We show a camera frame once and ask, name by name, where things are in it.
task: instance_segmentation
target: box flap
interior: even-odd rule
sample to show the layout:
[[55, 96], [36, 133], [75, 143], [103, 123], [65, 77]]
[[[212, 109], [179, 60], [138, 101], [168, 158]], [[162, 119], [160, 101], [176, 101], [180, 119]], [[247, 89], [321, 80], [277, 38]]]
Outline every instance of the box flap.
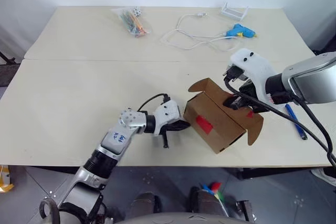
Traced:
[[242, 128], [247, 130], [248, 144], [252, 145], [258, 138], [262, 129], [264, 118], [259, 114], [254, 114], [249, 107], [233, 110], [223, 106], [223, 102], [232, 96], [221, 89], [213, 80], [206, 78], [194, 83], [189, 89], [189, 92], [203, 91], [217, 106], [237, 122]]

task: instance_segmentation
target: white cable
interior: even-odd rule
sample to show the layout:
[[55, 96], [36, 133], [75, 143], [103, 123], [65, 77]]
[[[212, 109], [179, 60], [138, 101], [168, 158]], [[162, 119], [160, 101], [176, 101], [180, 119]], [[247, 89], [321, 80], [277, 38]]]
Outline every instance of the white cable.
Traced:
[[[238, 39], [238, 37], [235, 37], [235, 36], [223, 37], [223, 33], [220, 33], [220, 34], [215, 35], [215, 36], [193, 35], [193, 34], [190, 34], [190, 33], [186, 32], [185, 30], [180, 29], [181, 22], [184, 18], [186, 18], [186, 17], [204, 17], [206, 15], [207, 15], [206, 13], [197, 13], [197, 14], [185, 14], [185, 15], [181, 16], [179, 18], [179, 20], [177, 21], [176, 28], [174, 30], [171, 30], [171, 31], [165, 33], [161, 37], [161, 42], [163, 42], [164, 44], [167, 44], [169, 46], [180, 48], [180, 49], [183, 49], [183, 50], [191, 50], [191, 49], [194, 49], [195, 47], [198, 47], [199, 45], [202, 45], [202, 44], [209, 44], [211, 47], [215, 48], [218, 51], [230, 51], [230, 50], [235, 49], [239, 45], [239, 41], [234, 47], [231, 47], [229, 49], [220, 49], [213, 42], [221, 40], [221, 39]], [[199, 42], [194, 44], [191, 47], [181, 47], [177, 44], [171, 43], [170, 41], [168, 41], [166, 39], [171, 33], [174, 33], [174, 32], [181, 33], [183, 35], [188, 36], [190, 39], [197, 40]], [[207, 38], [207, 39], [210, 39], [210, 40], [201, 40], [199, 38]]]

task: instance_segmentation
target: floor tile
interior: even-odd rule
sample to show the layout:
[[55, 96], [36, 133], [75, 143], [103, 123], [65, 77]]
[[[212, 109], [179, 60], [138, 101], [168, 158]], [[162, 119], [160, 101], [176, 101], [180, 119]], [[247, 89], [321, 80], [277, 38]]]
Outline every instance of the floor tile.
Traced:
[[58, 189], [67, 179], [68, 174], [54, 172], [52, 170], [46, 170], [36, 167], [25, 167], [27, 173], [40, 185], [40, 187], [49, 195]]
[[42, 217], [41, 217], [39, 211], [37, 211], [34, 214], [34, 216], [29, 220], [29, 222], [27, 222], [27, 224], [39, 224], [41, 221], [42, 221]]
[[301, 185], [301, 202], [295, 224], [336, 223], [336, 188], [306, 171], [306, 182]]
[[164, 211], [185, 211], [192, 186], [226, 183], [229, 173], [206, 167], [116, 167], [103, 191], [110, 210], [125, 216], [133, 200], [146, 191], [158, 195]]
[[263, 179], [281, 192], [293, 197], [298, 196], [300, 198], [302, 185], [311, 183], [311, 179], [308, 175], [309, 170], [300, 170], [296, 172], [266, 176], [263, 177]]
[[0, 194], [0, 223], [27, 223], [46, 194], [22, 166], [11, 166], [10, 172], [14, 188]]
[[59, 204], [60, 201], [63, 199], [65, 193], [67, 192], [71, 181], [73, 179], [73, 174], [67, 174], [66, 179], [63, 181], [63, 183], [50, 195], [50, 197]]
[[276, 179], [253, 178], [238, 180], [230, 176], [224, 190], [224, 202], [229, 215], [235, 218], [244, 219], [237, 215], [235, 202], [237, 200], [249, 200], [253, 212], [259, 224], [283, 224], [294, 221], [297, 204], [292, 193], [286, 189], [274, 186], [278, 184]]

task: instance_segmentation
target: cardboard box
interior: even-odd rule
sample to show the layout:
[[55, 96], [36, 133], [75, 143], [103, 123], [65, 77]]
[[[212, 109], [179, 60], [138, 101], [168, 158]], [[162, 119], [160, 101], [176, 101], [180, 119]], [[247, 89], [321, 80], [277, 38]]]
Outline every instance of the cardboard box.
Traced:
[[228, 148], [246, 131], [248, 145], [255, 142], [263, 126], [261, 115], [248, 107], [233, 110], [223, 106], [232, 95], [210, 78], [196, 82], [188, 91], [200, 93], [187, 102], [184, 118], [215, 153]]

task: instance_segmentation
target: plastic bag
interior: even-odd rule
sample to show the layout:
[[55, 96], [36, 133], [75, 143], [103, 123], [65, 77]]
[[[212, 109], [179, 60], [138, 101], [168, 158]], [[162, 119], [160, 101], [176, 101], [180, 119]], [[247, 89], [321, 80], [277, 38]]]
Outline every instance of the plastic bag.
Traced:
[[148, 27], [144, 28], [145, 21], [140, 17], [142, 12], [138, 6], [111, 9], [123, 22], [124, 27], [134, 36], [140, 37], [150, 33]]

